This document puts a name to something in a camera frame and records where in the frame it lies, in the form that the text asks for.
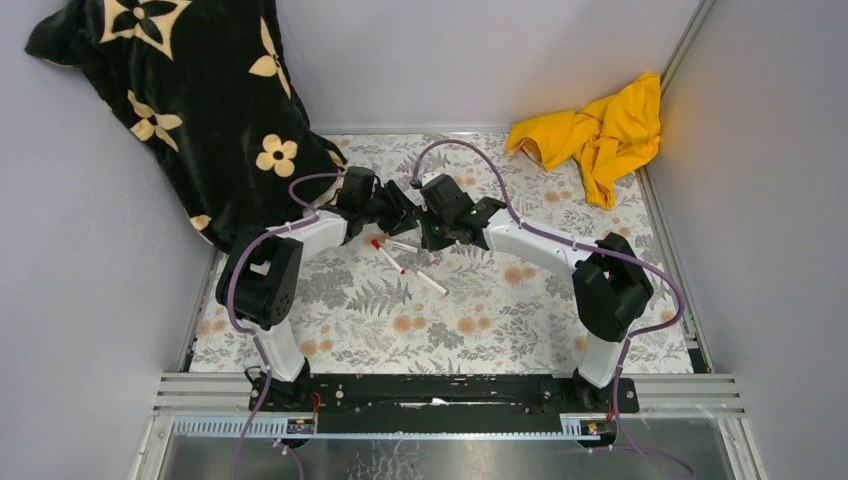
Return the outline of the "red capped white marker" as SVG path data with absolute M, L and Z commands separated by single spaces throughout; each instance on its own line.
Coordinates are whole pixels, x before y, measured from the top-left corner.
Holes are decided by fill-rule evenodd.
M 386 260 L 386 262 L 398 272 L 399 275 L 406 274 L 406 270 L 384 249 L 384 247 L 378 240 L 372 240 L 371 245 Z

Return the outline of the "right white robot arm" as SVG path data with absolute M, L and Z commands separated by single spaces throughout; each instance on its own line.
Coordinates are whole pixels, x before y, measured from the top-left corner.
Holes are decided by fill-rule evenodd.
M 626 334 L 654 294 L 643 268 L 565 244 L 559 240 L 565 234 L 551 227 L 521 225 L 504 202 L 491 197 L 475 202 L 448 175 L 426 174 L 416 187 L 426 205 L 420 216 L 423 248 L 472 245 L 515 256 L 572 281 L 578 317 L 587 330 L 573 396 L 589 412 L 607 405 Z

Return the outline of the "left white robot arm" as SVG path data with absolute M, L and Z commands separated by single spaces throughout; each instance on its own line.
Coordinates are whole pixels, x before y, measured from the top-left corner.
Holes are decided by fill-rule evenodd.
M 242 227 L 216 287 L 233 327 L 252 336 L 266 375 L 275 380 L 272 398 L 288 411 L 304 407 L 311 388 L 299 377 L 306 359 L 288 318 L 302 264 L 349 243 L 367 225 L 389 236 L 413 230 L 421 212 L 395 182 L 381 182 L 370 169 L 353 167 L 341 179 L 335 199 L 308 206 L 302 219 Z

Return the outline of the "grey capped white marker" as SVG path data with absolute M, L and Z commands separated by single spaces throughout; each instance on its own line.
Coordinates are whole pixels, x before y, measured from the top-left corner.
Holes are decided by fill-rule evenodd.
M 425 284 L 427 284 L 429 287 L 434 289 L 438 294 L 440 294 L 442 296 L 446 296 L 446 295 L 449 294 L 449 290 L 447 288 L 445 288 L 444 286 L 439 284 L 436 280 L 434 280 L 433 278 L 428 276 L 426 273 L 424 273 L 420 269 L 415 268 L 415 267 L 409 267 L 408 270 L 410 272 L 412 272 L 421 281 L 423 281 Z

